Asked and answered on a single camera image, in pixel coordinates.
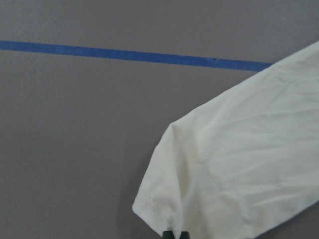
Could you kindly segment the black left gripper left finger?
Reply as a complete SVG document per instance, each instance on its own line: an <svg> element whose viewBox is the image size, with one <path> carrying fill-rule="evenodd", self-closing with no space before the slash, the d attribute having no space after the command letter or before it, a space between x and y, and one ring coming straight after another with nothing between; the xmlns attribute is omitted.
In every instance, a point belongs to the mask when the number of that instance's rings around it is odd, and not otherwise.
<svg viewBox="0 0 319 239"><path fill-rule="evenodd" d="M164 231L162 233L162 239L173 239L173 232L172 231Z"/></svg>

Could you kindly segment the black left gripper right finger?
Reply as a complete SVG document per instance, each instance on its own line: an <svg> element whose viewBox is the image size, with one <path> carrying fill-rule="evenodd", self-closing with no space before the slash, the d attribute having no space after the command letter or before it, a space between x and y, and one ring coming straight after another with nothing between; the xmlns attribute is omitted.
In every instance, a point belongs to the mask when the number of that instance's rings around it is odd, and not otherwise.
<svg viewBox="0 0 319 239"><path fill-rule="evenodd" d="M179 239L189 239L189 232L181 232Z"/></svg>

